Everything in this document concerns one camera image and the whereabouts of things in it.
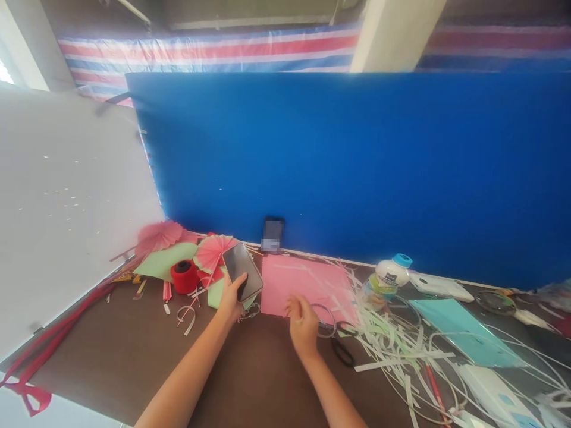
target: hand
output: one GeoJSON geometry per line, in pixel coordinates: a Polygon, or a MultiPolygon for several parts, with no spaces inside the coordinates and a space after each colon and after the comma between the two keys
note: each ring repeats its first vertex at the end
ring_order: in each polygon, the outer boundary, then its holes
{"type": "Polygon", "coordinates": [[[238,318],[244,311],[243,303],[238,301],[238,288],[244,283],[248,277],[247,273],[242,273],[234,282],[230,282],[228,272],[224,275],[224,290],[220,299],[217,314],[232,324],[238,321],[238,318]]]}
{"type": "Polygon", "coordinates": [[[315,357],[317,352],[317,330],[319,318],[308,300],[299,294],[287,299],[286,313],[290,315],[290,335],[293,347],[302,363],[315,357]]]}

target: scissors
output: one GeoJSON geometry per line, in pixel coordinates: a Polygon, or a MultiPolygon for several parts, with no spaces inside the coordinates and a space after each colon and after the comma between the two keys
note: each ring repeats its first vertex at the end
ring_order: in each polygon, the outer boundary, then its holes
{"type": "Polygon", "coordinates": [[[339,341],[337,338],[338,335],[335,337],[335,334],[337,332],[342,332],[347,336],[357,337],[358,333],[357,330],[355,330],[355,326],[347,321],[338,321],[335,323],[335,327],[330,324],[322,324],[322,326],[329,330],[333,330],[333,335],[331,336],[331,346],[333,347],[333,352],[335,352],[335,355],[337,358],[339,358],[339,361],[341,361],[347,367],[354,367],[356,365],[355,357],[351,352],[349,352],[347,347],[339,341]]]}

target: plastic bottle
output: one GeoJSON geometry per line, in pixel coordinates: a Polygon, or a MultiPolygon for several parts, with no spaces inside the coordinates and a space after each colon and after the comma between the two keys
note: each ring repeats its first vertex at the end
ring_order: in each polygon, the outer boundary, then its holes
{"type": "Polygon", "coordinates": [[[365,301],[373,310],[381,310],[389,302],[399,287],[409,281],[408,268],[412,259],[405,254],[396,254],[392,260],[382,260],[363,287],[365,301]]]}

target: black scissor handle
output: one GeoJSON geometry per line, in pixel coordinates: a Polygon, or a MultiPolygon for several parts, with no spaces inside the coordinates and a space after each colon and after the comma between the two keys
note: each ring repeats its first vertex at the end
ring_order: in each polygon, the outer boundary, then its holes
{"type": "Polygon", "coordinates": [[[337,323],[337,330],[340,332],[345,333],[347,336],[351,336],[351,337],[357,337],[358,336],[358,332],[355,329],[355,326],[353,324],[351,324],[350,322],[347,321],[339,321],[337,323]]]}
{"type": "Polygon", "coordinates": [[[349,352],[349,350],[335,337],[331,338],[331,346],[333,347],[333,352],[339,360],[347,367],[354,367],[355,357],[349,352]]]}

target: blue bottle cap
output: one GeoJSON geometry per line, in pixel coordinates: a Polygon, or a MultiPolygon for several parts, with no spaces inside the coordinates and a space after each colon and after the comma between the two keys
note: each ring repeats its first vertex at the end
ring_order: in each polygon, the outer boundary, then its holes
{"type": "Polygon", "coordinates": [[[412,265],[412,259],[406,254],[399,253],[393,257],[393,261],[403,268],[409,268],[412,265]]]}

